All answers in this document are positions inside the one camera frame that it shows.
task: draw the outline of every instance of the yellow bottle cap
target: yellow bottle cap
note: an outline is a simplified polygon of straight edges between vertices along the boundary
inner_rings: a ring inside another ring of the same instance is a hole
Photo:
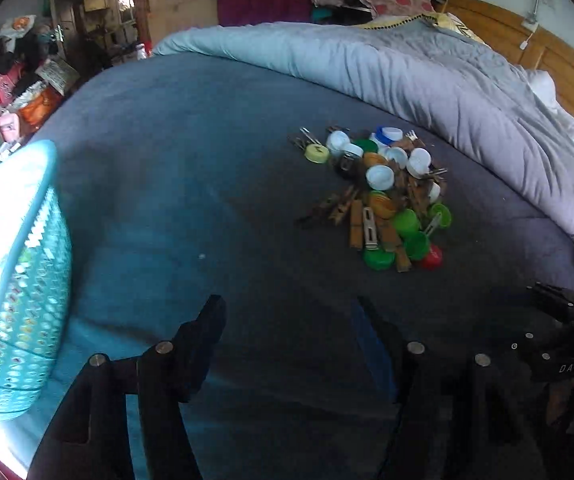
[[[305,150],[305,157],[316,164],[324,164],[329,158],[329,150],[320,144],[310,144]]]

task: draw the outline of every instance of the plastic bag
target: plastic bag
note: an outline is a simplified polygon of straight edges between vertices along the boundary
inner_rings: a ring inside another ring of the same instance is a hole
[[[0,135],[4,142],[14,142],[20,138],[20,121],[17,114],[0,108]]]
[[[8,73],[0,75],[0,106],[7,106],[14,100],[14,87],[22,77],[23,67],[22,64],[15,63]]]
[[[51,86],[47,86],[38,97],[21,108],[18,113],[33,130],[37,130],[58,108],[61,101],[62,96]]]
[[[24,38],[27,32],[32,30],[35,21],[36,15],[30,14],[28,16],[18,16],[4,22],[3,27],[0,29],[0,37],[9,40],[5,45],[7,52],[16,50],[16,40]]]
[[[30,102],[32,102],[35,98],[37,98],[40,94],[42,94],[45,89],[49,86],[49,83],[43,81],[42,79],[38,82],[35,82],[29,88],[27,88],[22,94],[20,94],[14,102],[12,102],[8,107],[7,110],[10,112],[20,110],[20,108],[24,108]]]

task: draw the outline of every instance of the window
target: window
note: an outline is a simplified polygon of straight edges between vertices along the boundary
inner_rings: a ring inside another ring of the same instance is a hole
[[[133,7],[133,0],[118,0],[118,13],[120,14],[121,23],[134,20]]]

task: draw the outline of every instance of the plastic laundry basket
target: plastic laundry basket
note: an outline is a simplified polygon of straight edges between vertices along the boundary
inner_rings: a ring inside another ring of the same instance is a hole
[[[38,397],[64,327],[71,244],[51,187],[55,165],[48,140],[0,165],[0,420]]]

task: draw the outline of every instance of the blue bed sheet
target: blue bed sheet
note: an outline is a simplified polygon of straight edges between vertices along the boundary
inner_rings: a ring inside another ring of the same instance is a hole
[[[396,409],[355,342],[350,300],[369,296],[409,339],[454,360],[509,348],[543,317],[513,291],[574,287],[574,244],[541,212],[438,137],[454,221],[434,271],[368,269],[348,230],[293,221],[346,185],[286,140],[306,126],[412,125],[356,99],[240,62],[179,54],[96,76],[36,134],[56,143],[73,247],[70,317],[51,379],[5,423],[29,464],[94,352],[141,354],[209,294],[228,325],[203,390],[182,413],[206,479],[365,479]],[[129,429],[146,478],[135,399]]]

